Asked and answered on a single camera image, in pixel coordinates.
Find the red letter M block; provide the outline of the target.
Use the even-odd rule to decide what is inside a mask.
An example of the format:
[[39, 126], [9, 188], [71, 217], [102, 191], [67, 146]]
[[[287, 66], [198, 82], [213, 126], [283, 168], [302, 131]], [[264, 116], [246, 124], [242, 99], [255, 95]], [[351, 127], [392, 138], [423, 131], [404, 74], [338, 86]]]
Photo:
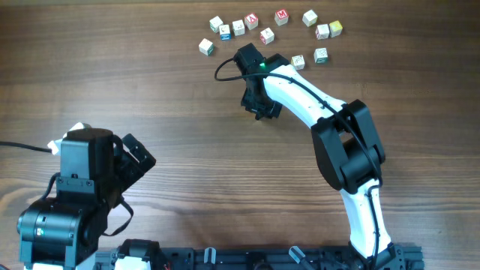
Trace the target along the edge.
[[289, 14], [285, 9], [280, 9], [277, 10], [274, 13], [274, 20], [277, 23], [278, 26], [282, 26], [288, 23], [289, 20]]

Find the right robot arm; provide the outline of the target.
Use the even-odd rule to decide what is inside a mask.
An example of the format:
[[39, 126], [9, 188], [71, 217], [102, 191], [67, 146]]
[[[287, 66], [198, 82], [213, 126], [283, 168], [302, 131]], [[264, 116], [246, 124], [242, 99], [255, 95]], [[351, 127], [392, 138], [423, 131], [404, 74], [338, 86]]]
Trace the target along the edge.
[[391, 239], [380, 206], [386, 155], [367, 106], [327, 95], [282, 55], [265, 58], [252, 43], [238, 49], [232, 61], [246, 82], [241, 105], [257, 120], [277, 118], [287, 108], [310, 129], [319, 171], [343, 198], [350, 244], [376, 268]]

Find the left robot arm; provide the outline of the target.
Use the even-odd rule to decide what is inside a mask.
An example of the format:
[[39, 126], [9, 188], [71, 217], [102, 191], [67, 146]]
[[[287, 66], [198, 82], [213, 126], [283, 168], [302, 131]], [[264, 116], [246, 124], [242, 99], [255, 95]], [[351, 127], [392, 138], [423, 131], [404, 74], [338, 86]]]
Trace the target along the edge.
[[98, 249], [108, 214], [122, 205], [122, 194], [155, 164], [133, 135], [119, 138], [111, 130], [70, 130], [60, 143], [60, 170], [45, 193], [17, 222], [19, 260], [27, 269], [38, 263], [75, 269]]

